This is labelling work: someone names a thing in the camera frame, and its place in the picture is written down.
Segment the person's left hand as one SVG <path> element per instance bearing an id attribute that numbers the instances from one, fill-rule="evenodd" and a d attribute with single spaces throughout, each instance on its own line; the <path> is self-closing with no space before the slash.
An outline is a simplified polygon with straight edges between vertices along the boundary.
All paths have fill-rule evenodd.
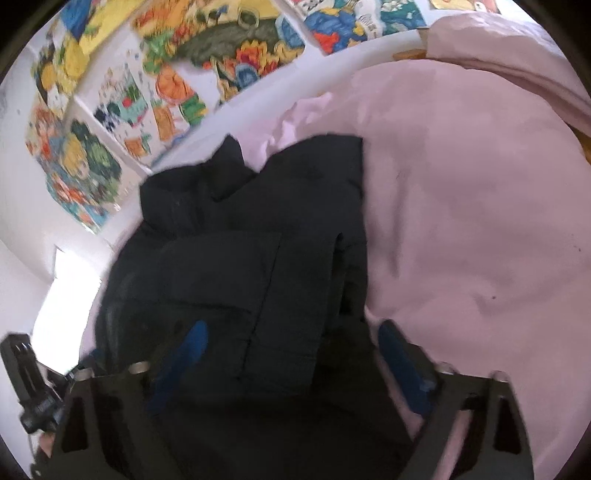
<path id="1" fill-rule="evenodd" d="M 55 441 L 54 432 L 42 432 L 38 439 L 39 449 L 48 457 L 52 456 L 53 444 Z"/>

